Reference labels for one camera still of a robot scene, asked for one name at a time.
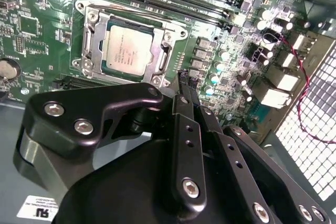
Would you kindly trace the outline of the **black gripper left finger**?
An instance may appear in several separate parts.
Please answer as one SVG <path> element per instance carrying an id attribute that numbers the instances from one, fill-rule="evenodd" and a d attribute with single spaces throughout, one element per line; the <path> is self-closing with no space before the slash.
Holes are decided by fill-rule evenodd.
<path id="1" fill-rule="evenodd" d="M 147 142 L 169 142 L 174 175 L 183 158 L 200 165 L 190 78 L 180 71 L 168 92 L 133 83 L 34 95 L 16 144 L 17 171 L 61 205 L 81 179 Z"/>

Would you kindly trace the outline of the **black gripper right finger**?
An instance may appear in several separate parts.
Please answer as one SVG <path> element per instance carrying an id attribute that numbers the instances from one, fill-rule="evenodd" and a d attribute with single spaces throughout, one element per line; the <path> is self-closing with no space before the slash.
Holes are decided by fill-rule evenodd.
<path id="1" fill-rule="evenodd" d="M 216 169 L 215 185 L 233 223 L 330 223 L 327 213 L 241 128 L 221 127 L 215 114 L 200 104 L 197 78 L 191 97 L 201 127 L 202 147 Z"/>

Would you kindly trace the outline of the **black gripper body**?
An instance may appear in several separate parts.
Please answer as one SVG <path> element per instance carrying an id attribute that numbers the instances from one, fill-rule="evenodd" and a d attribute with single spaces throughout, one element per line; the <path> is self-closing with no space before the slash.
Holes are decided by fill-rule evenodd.
<path id="1" fill-rule="evenodd" d="M 215 185 L 214 159 L 183 158 L 174 175 L 167 141 L 142 144 L 77 182 L 59 208 L 60 223 L 233 223 Z"/>

